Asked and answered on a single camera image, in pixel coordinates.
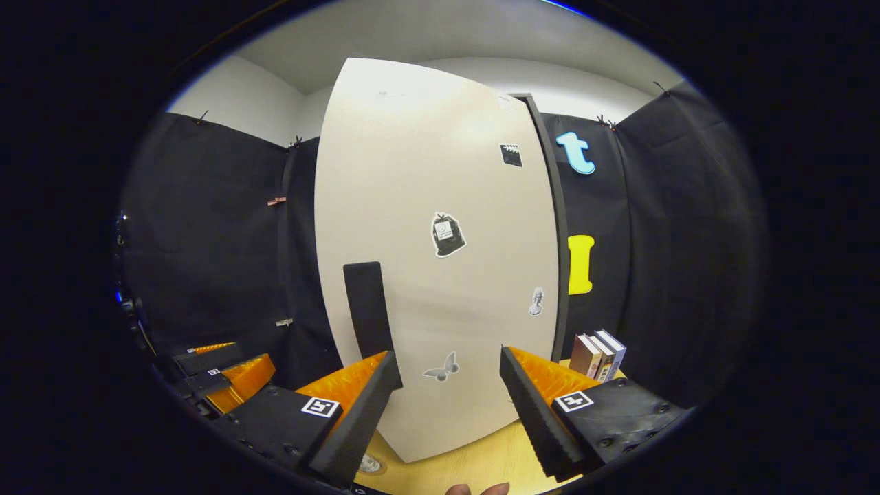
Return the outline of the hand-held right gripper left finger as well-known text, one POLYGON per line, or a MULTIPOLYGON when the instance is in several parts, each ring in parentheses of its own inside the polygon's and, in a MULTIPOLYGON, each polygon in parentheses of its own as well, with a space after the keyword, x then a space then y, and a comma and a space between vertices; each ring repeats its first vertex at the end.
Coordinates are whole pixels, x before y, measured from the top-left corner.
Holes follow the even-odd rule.
POLYGON ((264 386, 213 429, 274 470, 346 487, 401 387, 395 353, 382 351, 297 391, 264 386))

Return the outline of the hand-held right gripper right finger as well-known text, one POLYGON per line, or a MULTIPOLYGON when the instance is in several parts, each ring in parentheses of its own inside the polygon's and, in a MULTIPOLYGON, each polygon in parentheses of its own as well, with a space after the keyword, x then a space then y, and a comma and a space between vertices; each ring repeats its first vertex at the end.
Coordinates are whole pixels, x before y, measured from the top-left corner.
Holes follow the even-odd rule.
POLYGON ((595 482, 679 429, 688 410, 629 378, 599 383, 512 346, 500 376, 544 473, 595 482))

